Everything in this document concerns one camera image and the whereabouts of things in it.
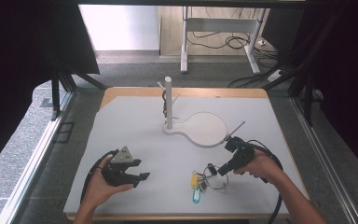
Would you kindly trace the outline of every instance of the gray floor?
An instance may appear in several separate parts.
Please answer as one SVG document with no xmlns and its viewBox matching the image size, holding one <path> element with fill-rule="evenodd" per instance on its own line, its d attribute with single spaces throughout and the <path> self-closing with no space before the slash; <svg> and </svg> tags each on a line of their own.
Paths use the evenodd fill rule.
<svg viewBox="0 0 358 224">
<path fill-rule="evenodd" d="M 170 76 L 174 87 L 225 88 L 230 81 L 252 74 L 249 64 L 241 57 L 190 57 L 187 75 L 180 74 L 178 58 L 159 57 L 153 52 L 127 57 L 104 55 L 99 63 L 102 74 L 93 77 L 108 86 L 156 87 L 157 81 Z M 80 78 L 75 79 L 79 89 L 63 120 L 74 125 L 72 134 L 68 141 L 56 141 L 48 148 L 14 223 L 70 223 L 62 209 L 103 97 L 103 91 Z M 311 201 L 330 223 L 350 223 L 287 96 L 289 84 L 290 81 L 272 89 L 268 96 Z M 49 98 L 49 83 L 36 88 L 32 106 L 0 156 L 0 213 L 50 120 L 51 108 L 40 107 Z M 358 210 L 358 160 L 330 126 L 318 104 L 312 107 L 313 129 Z M 57 133 L 55 139 L 62 140 L 65 136 Z M 251 223 L 266 223 L 266 220 Z"/>
</svg>

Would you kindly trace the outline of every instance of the hand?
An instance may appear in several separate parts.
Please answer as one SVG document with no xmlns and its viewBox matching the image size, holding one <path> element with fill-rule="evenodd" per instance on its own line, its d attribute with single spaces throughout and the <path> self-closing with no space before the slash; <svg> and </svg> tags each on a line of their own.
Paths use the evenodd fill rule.
<svg viewBox="0 0 358 224">
<path fill-rule="evenodd" d="M 97 207 L 106 202 L 113 194 L 133 188 L 132 184 L 113 187 L 105 182 L 103 175 L 101 174 L 101 169 L 109 160 L 110 157 L 104 158 L 99 167 L 95 170 L 87 186 L 86 194 L 82 203 L 87 203 L 88 205 Z"/>
<path fill-rule="evenodd" d="M 244 174 L 249 172 L 250 175 L 253 175 L 255 178 L 263 177 L 266 178 L 269 182 L 273 184 L 273 178 L 282 173 L 282 170 L 279 166 L 267 156 L 266 153 L 255 150 L 255 156 L 247 165 L 242 166 L 234 170 L 234 174 Z"/>
</svg>

